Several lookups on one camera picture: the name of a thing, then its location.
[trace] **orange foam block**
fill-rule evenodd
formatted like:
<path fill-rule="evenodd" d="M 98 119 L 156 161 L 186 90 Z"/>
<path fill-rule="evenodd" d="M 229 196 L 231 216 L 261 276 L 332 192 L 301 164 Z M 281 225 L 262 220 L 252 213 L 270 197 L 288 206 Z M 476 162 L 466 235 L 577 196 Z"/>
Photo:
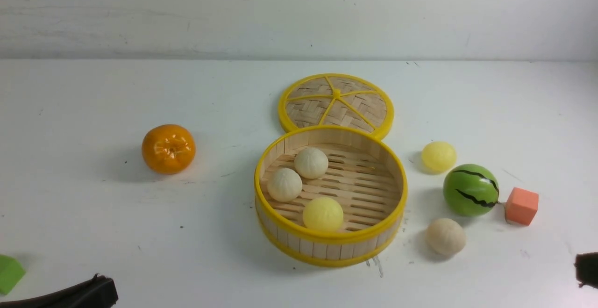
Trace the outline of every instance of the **orange foam block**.
<path fill-rule="evenodd" d="M 529 225 L 532 223 L 540 197 L 537 193 L 513 187 L 509 199 L 506 201 L 506 220 Z"/>

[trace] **black stripe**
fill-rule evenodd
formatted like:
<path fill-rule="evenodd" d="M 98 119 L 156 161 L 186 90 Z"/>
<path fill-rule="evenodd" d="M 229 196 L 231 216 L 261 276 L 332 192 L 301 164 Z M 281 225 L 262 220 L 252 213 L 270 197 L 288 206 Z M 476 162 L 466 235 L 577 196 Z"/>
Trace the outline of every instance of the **black stripe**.
<path fill-rule="evenodd" d="M 469 195 L 467 193 L 464 193 L 463 191 L 459 190 L 459 189 L 455 189 L 458 193 L 461 193 L 461 196 L 465 197 L 466 199 L 478 204 L 479 206 L 483 206 L 484 208 L 493 208 L 496 205 L 496 202 L 492 202 L 492 203 L 488 203 L 485 200 L 478 200 L 476 199 L 476 197 Z"/>
<path fill-rule="evenodd" d="M 487 179 L 487 180 L 490 181 L 490 183 L 492 184 L 492 186 L 494 187 L 494 189 L 498 193 L 498 185 L 496 185 L 496 182 L 493 181 L 493 180 L 491 180 L 490 178 L 487 178 L 486 176 L 480 174 L 479 172 L 470 172 L 469 170 L 455 170 L 454 172 L 463 172 L 465 174 L 474 175 L 474 176 L 481 177 L 483 179 Z"/>

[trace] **yellow ball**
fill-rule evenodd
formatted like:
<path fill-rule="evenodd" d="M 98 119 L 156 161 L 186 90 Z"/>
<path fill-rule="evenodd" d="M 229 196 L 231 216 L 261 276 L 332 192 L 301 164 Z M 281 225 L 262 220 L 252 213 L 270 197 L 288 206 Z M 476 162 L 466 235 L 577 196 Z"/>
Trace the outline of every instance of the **yellow ball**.
<path fill-rule="evenodd" d="M 421 160 L 432 172 L 440 174 L 457 162 L 457 152 L 450 144 L 442 141 L 428 143 L 421 151 Z"/>
<path fill-rule="evenodd" d="M 316 231 L 338 231 L 342 226 L 342 217 L 342 207 L 329 197 L 316 198 L 303 209 L 303 224 Z"/>

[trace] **yellow lid spoke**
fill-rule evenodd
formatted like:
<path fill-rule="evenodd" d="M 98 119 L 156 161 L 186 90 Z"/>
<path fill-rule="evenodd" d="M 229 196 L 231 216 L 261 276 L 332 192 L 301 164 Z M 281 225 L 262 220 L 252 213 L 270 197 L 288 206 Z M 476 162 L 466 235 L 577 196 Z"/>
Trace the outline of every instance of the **yellow lid spoke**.
<path fill-rule="evenodd" d="M 325 76 L 324 79 L 326 79 L 326 82 L 328 82 L 328 86 L 330 86 L 331 91 L 335 91 L 335 87 L 333 86 L 333 83 L 330 81 L 330 79 L 328 78 L 328 76 Z"/>
<path fill-rule="evenodd" d="M 326 120 L 326 117 L 328 115 L 328 113 L 330 112 L 330 109 L 333 107 L 333 104 L 335 104 L 336 98 L 333 98 L 330 101 L 329 106 L 326 108 L 326 110 L 324 111 L 324 114 L 322 114 L 322 118 L 320 118 L 320 121 L 318 122 L 318 125 L 322 125 L 324 123 L 324 121 Z"/>
<path fill-rule="evenodd" d="M 303 100 L 303 99 L 312 99 L 312 98 L 332 98 L 333 96 L 330 94 L 312 94 L 312 95 L 302 95 L 301 97 L 294 97 L 286 99 L 286 101 L 295 101 L 295 100 Z"/>
<path fill-rule="evenodd" d="M 339 98 L 338 101 L 342 102 L 345 106 L 347 106 L 347 108 L 352 110 L 353 113 L 357 114 L 357 116 L 359 116 L 359 118 L 361 118 L 363 121 L 365 121 L 365 123 L 367 123 L 368 125 L 370 125 L 370 127 L 372 127 L 374 130 L 376 130 L 377 127 L 373 123 L 371 123 L 368 119 L 366 119 L 365 116 L 363 114 L 361 114 L 359 112 L 359 110 L 357 110 L 357 108 L 352 106 L 352 104 L 349 104 L 348 102 L 344 101 L 344 99 L 342 99 L 342 98 Z"/>
<path fill-rule="evenodd" d="M 375 94 L 375 93 L 378 93 L 378 92 L 376 92 L 376 91 L 353 91 L 353 92 L 342 93 L 340 96 L 346 97 L 347 95 L 354 95 L 354 94 Z"/>

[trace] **orange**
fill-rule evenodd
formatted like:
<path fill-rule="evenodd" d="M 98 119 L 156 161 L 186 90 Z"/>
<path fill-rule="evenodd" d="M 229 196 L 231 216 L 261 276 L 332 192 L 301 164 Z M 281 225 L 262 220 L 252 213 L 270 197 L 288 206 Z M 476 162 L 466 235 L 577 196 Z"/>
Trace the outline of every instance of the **orange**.
<path fill-rule="evenodd" d="M 179 125 L 161 125 L 143 138 L 141 153 L 145 164 L 160 174 L 176 174 L 187 168 L 195 157 L 193 136 Z"/>

